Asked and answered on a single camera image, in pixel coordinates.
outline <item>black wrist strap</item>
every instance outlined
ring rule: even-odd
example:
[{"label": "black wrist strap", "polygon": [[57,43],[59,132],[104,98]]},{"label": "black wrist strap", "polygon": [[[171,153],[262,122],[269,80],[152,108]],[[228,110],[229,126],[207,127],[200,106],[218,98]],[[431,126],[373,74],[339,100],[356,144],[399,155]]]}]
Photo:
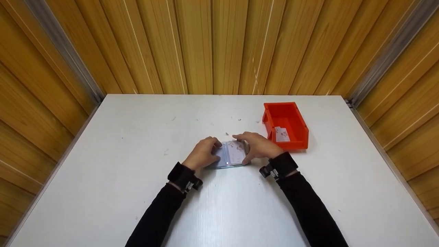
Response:
[{"label": "black wrist strap", "polygon": [[203,185],[203,181],[195,176],[195,171],[180,164],[180,162],[175,164],[168,175],[168,180],[186,193],[189,192],[191,188],[198,190],[201,185]]},{"label": "black wrist strap", "polygon": [[284,152],[273,159],[268,159],[268,161],[269,164],[259,170],[264,178],[272,175],[274,179],[278,180],[298,168],[298,165],[288,152]]}]

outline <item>orange bin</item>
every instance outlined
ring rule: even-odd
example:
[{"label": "orange bin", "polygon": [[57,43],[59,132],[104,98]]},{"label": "orange bin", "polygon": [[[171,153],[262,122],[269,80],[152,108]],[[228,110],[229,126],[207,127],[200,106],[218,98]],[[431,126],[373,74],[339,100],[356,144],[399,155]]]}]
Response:
[{"label": "orange bin", "polygon": [[[267,139],[285,151],[308,148],[308,127],[294,102],[264,103],[262,122],[267,128]],[[276,127],[286,129],[290,141],[276,141]]]}]

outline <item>table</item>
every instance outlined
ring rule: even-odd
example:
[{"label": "table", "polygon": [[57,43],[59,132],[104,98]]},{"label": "table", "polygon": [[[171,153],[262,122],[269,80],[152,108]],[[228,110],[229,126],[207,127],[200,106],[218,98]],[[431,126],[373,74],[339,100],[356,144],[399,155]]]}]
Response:
[{"label": "table", "polygon": [[[202,138],[266,135],[264,102],[297,103],[309,148],[291,153],[350,246],[439,246],[427,219],[339,96],[107,95],[11,247],[124,246],[177,161]],[[251,166],[203,171],[166,246],[306,246],[290,204]]]}]

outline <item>wood paneling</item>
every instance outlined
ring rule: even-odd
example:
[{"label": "wood paneling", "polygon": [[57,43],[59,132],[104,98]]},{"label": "wood paneling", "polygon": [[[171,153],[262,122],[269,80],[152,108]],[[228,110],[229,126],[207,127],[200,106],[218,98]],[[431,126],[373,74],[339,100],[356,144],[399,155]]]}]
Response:
[{"label": "wood paneling", "polygon": [[104,94],[120,94],[110,68],[74,0],[46,0],[76,51]]},{"label": "wood paneling", "polygon": [[0,63],[0,120],[58,161],[72,134]]},{"label": "wood paneling", "polygon": [[386,0],[364,0],[361,3],[348,31],[338,46],[337,52],[320,81],[319,87],[313,94],[328,95],[333,91],[386,4]]},{"label": "wood paneling", "polygon": [[439,167],[409,181],[409,185],[427,210],[439,207]]},{"label": "wood paneling", "polygon": [[439,63],[433,66],[371,130],[389,150],[439,113]]},{"label": "wood paneling", "polygon": [[0,235],[11,233],[32,200],[32,194],[0,178]]},{"label": "wood paneling", "polygon": [[433,208],[431,210],[428,211],[433,219],[438,219],[439,218],[439,207]]},{"label": "wood paneling", "polygon": [[0,33],[0,61],[76,134],[87,113],[2,6]]},{"label": "wood paneling", "polygon": [[104,0],[101,4],[139,92],[162,94],[136,1]]},{"label": "wood paneling", "polygon": [[433,218],[439,216],[438,44],[436,12],[358,108]]},{"label": "wood paneling", "polygon": [[0,245],[3,245],[7,240],[6,236],[0,236]]},{"label": "wood paneling", "polygon": [[137,4],[164,93],[187,94],[174,1],[138,0]]},{"label": "wood paneling", "polygon": [[212,0],[214,94],[238,94],[247,7],[247,0]]},{"label": "wood paneling", "polygon": [[0,121],[0,178],[37,194],[55,161]]},{"label": "wood paneling", "polygon": [[137,94],[139,91],[131,77],[99,0],[76,0],[76,3],[122,93]]},{"label": "wood paneling", "polygon": [[285,0],[249,0],[239,94],[263,94]]},{"label": "wood paneling", "polygon": [[324,1],[287,1],[265,94],[288,94]]},{"label": "wood paneling", "polygon": [[213,94],[211,2],[176,0],[181,50],[190,94]]},{"label": "wood paneling", "polygon": [[388,151],[406,180],[439,165],[439,116],[412,132]]},{"label": "wood paneling", "polygon": [[75,99],[81,104],[82,108],[90,114],[94,109],[94,102],[77,80],[72,70],[65,63],[24,1],[0,0],[0,2],[44,59],[46,59],[47,63],[49,63],[64,85],[70,90]]},{"label": "wood paneling", "polygon": [[382,117],[439,60],[439,15],[434,15],[358,108],[368,126]]},{"label": "wood paneling", "polygon": [[419,0],[389,0],[349,67],[330,93],[348,98]]},{"label": "wood paneling", "polygon": [[361,0],[325,2],[290,94],[314,94],[360,4]]}]

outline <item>card holder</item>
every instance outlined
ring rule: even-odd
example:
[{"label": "card holder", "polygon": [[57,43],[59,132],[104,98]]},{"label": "card holder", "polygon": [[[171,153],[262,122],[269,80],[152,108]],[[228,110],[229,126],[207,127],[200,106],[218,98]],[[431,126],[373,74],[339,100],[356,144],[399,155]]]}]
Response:
[{"label": "card holder", "polygon": [[213,155],[218,155],[221,159],[206,166],[206,170],[243,166],[242,161],[249,151],[248,145],[238,141],[222,142],[222,144],[220,148],[213,151]]}]

